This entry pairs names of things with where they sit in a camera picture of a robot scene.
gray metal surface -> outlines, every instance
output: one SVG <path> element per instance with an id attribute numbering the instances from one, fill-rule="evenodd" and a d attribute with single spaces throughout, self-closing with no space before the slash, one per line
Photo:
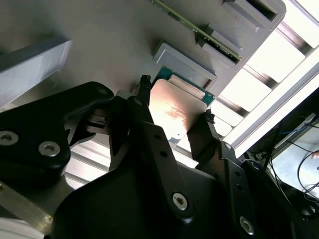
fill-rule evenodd
<path id="1" fill-rule="evenodd" d="M 0 56 L 0 107 L 60 71 L 71 41 L 54 37 Z"/>
<path id="2" fill-rule="evenodd" d="M 272 30 L 284 17 L 286 7 L 277 0 L 226 0 L 225 4 L 256 27 Z"/>
<path id="3" fill-rule="evenodd" d="M 229 12 L 223 0 L 163 0 L 195 25 L 211 27 L 248 57 L 270 34 L 258 32 Z M 130 91 L 141 74 L 154 77 L 160 66 L 152 51 L 165 40 L 218 77 L 208 89 L 218 96 L 235 75 L 196 44 L 194 33 L 148 0 L 47 0 L 0 2 L 0 47 L 14 50 L 32 37 L 59 32 L 73 39 L 61 80 L 66 88 L 100 82 L 114 92 Z"/>
<path id="4" fill-rule="evenodd" d="M 308 127 L 305 133 L 298 139 L 293 140 L 297 145 L 309 150 L 319 150 L 319 129 Z M 297 168 L 301 160 L 309 155 L 295 145 L 287 143 L 284 149 L 279 150 L 274 155 L 273 165 L 278 177 L 290 186 L 304 192 L 297 178 Z M 313 184 L 319 182 L 319 158 L 311 156 L 304 161 L 300 169 L 300 180 L 305 188 L 310 188 Z M 319 188 L 311 191 L 312 194 L 319 197 Z"/>
<path id="5" fill-rule="evenodd" d="M 179 52 L 167 43 L 162 43 L 156 51 L 153 60 L 168 67 L 197 85 L 211 88 L 217 81 L 217 76 L 198 64 L 195 60 Z"/>
<path id="6" fill-rule="evenodd" d="M 0 182 L 0 205 L 44 235 L 51 232 L 52 216 L 3 182 Z"/>

screw hole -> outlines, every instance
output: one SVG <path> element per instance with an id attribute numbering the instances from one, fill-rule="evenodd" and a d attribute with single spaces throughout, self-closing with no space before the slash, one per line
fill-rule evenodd
<path id="1" fill-rule="evenodd" d="M 51 152 L 53 152 L 54 150 L 55 150 L 55 147 L 54 146 L 52 146 L 52 145 L 46 145 L 45 147 L 45 150 L 49 150 L 49 151 L 51 151 Z"/>
<path id="2" fill-rule="evenodd" d="M 239 184 L 237 184 L 237 188 L 238 188 L 239 191 L 244 191 L 243 187 L 240 186 Z"/>
<path id="3" fill-rule="evenodd" d="M 12 137 L 9 134 L 4 134 L 4 135 L 1 136 L 1 140 L 11 141 Z"/>
<path id="4" fill-rule="evenodd" d="M 164 157 L 164 158 L 167 158 L 167 153 L 165 151 L 161 151 L 159 152 L 159 154 Z"/>

gray metal block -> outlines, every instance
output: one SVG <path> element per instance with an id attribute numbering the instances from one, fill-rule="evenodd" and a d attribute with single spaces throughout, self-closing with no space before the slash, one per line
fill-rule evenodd
<path id="1" fill-rule="evenodd" d="M 0 107 L 61 71 L 71 40 L 53 37 L 0 56 Z"/>
<path id="2" fill-rule="evenodd" d="M 245 48 L 239 48 L 235 44 L 233 44 L 231 41 L 226 39 L 224 36 L 219 34 L 217 31 L 212 30 L 211 28 L 207 28 L 206 32 L 214 37 L 215 39 L 219 40 L 221 43 L 227 45 L 231 50 L 236 52 L 239 55 L 242 54 L 243 51 L 245 51 Z M 222 63 L 224 63 L 226 66 L 232 68 L 235 71 L 238 71 L 241 69 L 245 63 L 244 59 L 241 59 L 238 63 L 234 63 L 231 61 L 227 56 L 221 54 L 218 50 L 210 46 L 208 43 L 206 43 L 203 39 L 198 40 L 198 44 L 203 50 L 205 50 L 212 58 L 220 60 Z"/>
<path id="3" fill-rule="evenodd" d="M 176 50 L 167 43 L 162 43 L 155 52 L 153 60 L 177 72 L 201 87 L 210 88 L 217 81 L 217 76 L 201 66 L 195 60 Z"/>
<path id="4" fill-rule="evenodd" d="M 243 16 L 256 27 L 273 30 L 286 13 L 281 1 L 274 0 L 226 0 L 226 6 Z"/>

metal bracket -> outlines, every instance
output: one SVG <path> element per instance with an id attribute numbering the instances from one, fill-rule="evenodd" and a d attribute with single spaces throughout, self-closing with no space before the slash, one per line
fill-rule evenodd
<path id="1" fill-rule="evenodd" d="M 216 178 L 228 196 L 229 218 L 242 238 L 257 238 L 252 201 L 245 171 L 235 157 L 233 148 L 219 140 L 210 111 L 204 113 L 188 132 L 197 169 Z"/>
<path id="2" fill-rule="evenodd" d="M 33 187 L 56 182 L 70 159 L 69 144 L 81 118 L 113 96 L 105 86 L 89 82 L 1 113 L 0 178 Z"/>

black cable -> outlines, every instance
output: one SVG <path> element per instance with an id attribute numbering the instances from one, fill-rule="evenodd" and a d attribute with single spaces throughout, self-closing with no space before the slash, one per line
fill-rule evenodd
<path id="1" fill-rule="evenodd" d="M 291 144 L 293 144 L 294 146 L 297 146 L 298 148 L 301 148 L 301 149 L 303 149 L 303 150 L 306 151 L 306 152 L 314 153 L 313 151 L 307 150 L 307 149 L 305 149 L 305 148 L 303 148 L 303 147 L 301 147 L 301 146 L 299 146 L 299 145 L 297 145 L 297 144 L 295 144 L 295 143 L 292 143 L 291 141 L 286 140 L 286 142 L 287 142 L 287 143 L 291 143 Z"/>
<path id="2" fill-rule="evenodd" d="M 271 160 L 271 155 L 273 154 L 274 148 L 275 148 L 275 146 L 276 146 L 276 144 L 277 144 L 277 141 L 278 141 L 278 138 L 279 138 L 279 134 L 280 134 L 280 128 L 281 128 L 280 126 L 277 128 L 276 137 L 275 137 L 273 146 L 272 146 L 272 148 L 271 148 L 272 150 L 271 150 L 270 153 L 267 155 L 266 161 L 265 161 L 264 166 L 263 166 L 264 171 L 266 171 L 266 169 L 267 169 L 268 163 L 269 163 L 269 161 Z"/>
<path id="3" fill-rule="evenodd" d="M 309 125 L 309 126 L 313 128 L 319 128 L 318 126 L 315 126 L 315 125 Z"/>
<path id="4" fill-rule="evenodd" d="M 311 184 L 313 186 L 311 186 L 310 188 L 308 188 L 306 191 L 304 191 L 304 199 L 310 201 L 310 202 L 317 202 L 318 200 L 311 200 L 309 198 L 306 197 L 307 193 L 311 192 L 313 189 L 315 189 L 316 187 L 319 187 L 319 182 L 317 182 L 316 184 Z"/>
<path id="5" fill-rule="evenodd" d="M 304 185 L 301 183 L 301 180 L 300 180 L 300 168 L 301 168 L 302 164 L 304 163 L 304 161 L 305 161 L 309 156 L 311 156 L 313 153 L 317 153 L 317 152 L 319 152 L 319 150 L 317 150 L 317 151 L 315 151 L 315 152 L 312 152 L 312 153 L 308 154 L 306 157 L 304 157 L 304 158 L 301 160 L 301 162 L 300 162 L 300 164 L 299 164 L 299 166 L 298 166 L 298 169 L 297 169 L 298 181 L 299 181 L 300 185 L 302 186 L 302 188 L 305 189 L 305 191 L 307 191 L 307 188 L 305 188 Z M 313 195 L 312 193 L 310 193 L 310 192 L 308 192 L 308 193 L 309 193 L 311 196 L 313 196 L 315 199 L 319 200 L 319 198 L 317 198 L 317 197 L 316 197 L 315 195 Z"/>

